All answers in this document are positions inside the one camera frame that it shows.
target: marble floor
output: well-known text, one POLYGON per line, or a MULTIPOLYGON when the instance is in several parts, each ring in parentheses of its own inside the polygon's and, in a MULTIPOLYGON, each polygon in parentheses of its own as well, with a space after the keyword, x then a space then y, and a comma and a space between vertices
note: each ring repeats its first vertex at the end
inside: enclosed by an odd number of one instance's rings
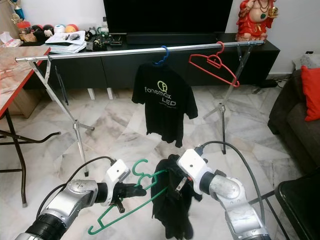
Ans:
MULTIPOLYGON (((95 89, 96 100, 90 100, 87 90, 68 91, 69 109, 76 119, 95 127, 94 131, 81 130, 86 158, 110 156, 123 159, 131 168, 139 159, 148 159, 138 170, 153 173, 159 160, 170 154, 182 154, 188 148, 194 148, 210 140, 221 140, 221 120, 218 113, 203 119, 203 116, 221 102, 226 86, 195 87, 193 93, 198 107, 198 117, 184 117, 183 147, 176 148, 174 143, 161 141, 155 133, 146 135, 144 105, 131 102, 130 90, 119 90, 116 99, 109 100, 103 89, 95 89)), ((280 88, 257 88, 244 85, 235 89, 226 107, 226 140, 235 145, 248 161, 262 194, 273 190, 278 183, 301 176, 286 146, 273 135, 267 127, 270 110, 280 93, 280 88)), ((20 196, 21 173, 0 174, 0 239, 13 240, 24 232, 35 220, 38 207, 43 198, 55 186, 66 181, 80 166, 76 136, 72 123, 55 102, 44 98, 30 118, 13 117, 17 134, 41 139, 51 132, 61 131, 45 143, 24 144, 21 146, 27 168, 26 198, 28 207, 22 208, 20 196)), ((8 129, 4 119, 0 120, 0 129, 8 129)), ((238 178, 246 188, 248 200, 256 198, 254 185, 241 159, 230 148, 223 155, 221 146, 209 145, 204 158, 212 169, 219 169, 228 176, 238 178)), ((20 163, 15 148, 0 147, 0 168, 18 168, 20 163)), ((89 165, 89 179, 101 181, 109 162, 98 160, 89 165)), ((76 178, 84 178, 79 172, 76 178)), ((131 175, 127 182, 135 183, 137 177, 131 175)), ((150 198, 125 199, 126 212, 150 198)), ((290 239, 297 240, 292 226, 273 196, 271 204, 280 216, 290 239)), ((260 214, 259 206, 254 205, 260 214)), ((271 239, 285 239, 270 209, 264 202, 266 227, 271 239)), ((106 208, 99 204, 83 209, 79 217, 63 236, 64 240, 164 240, 165 229, 152 219, 152 204, 148 204, 134 214, 124 218, 96 235, 89 235, 88 229, 98 229, 97 218, 106 208)), ((104 223, 120 216, 117 209, 103 218, 104 223)), ((189 218, 193 226, 195 240, 231 240, 231 234, 225 221, 220 204, 207 195, 201 202, 193 201, 189 218)))

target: red cushion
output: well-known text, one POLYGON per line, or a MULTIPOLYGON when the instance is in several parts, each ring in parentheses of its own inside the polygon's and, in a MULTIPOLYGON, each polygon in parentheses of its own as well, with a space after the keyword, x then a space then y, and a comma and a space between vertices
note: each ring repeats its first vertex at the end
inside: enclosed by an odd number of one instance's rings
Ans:
POLYGON ((301 67, 303 93, 306 96, 307 116, 304 120, 320 119, 320 68, 301 67))

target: black tv screen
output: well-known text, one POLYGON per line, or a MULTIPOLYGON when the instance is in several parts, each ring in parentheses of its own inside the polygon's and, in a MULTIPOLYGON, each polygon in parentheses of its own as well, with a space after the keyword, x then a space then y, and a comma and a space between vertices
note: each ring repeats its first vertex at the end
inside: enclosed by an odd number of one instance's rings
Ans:
POLYGON ((233 0, 103 0, 110 33, 225 32, 233 0))

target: black t-shirt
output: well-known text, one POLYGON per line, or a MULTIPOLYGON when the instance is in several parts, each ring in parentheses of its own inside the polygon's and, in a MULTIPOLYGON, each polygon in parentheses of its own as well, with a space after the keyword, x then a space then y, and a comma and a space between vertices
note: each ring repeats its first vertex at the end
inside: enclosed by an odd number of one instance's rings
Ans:
POLYGON ((198 116, 194 94, 186 82, 166 64, 145 63, 135 76, 132 101, 145 103, 147 133, 157 133, 162 140, 182 146, 184 114, 198 116))

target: gray sofa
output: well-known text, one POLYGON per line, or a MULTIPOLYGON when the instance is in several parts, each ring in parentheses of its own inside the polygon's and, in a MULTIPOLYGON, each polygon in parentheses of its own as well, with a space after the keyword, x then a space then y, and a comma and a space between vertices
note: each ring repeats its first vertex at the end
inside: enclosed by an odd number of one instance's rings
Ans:
POLYGON ((305 121, 306 115, 301 70, 296 70, 275 101, 268 126, 280 134, 301 170, 309 173, 320 166, 320 119, 305 121))

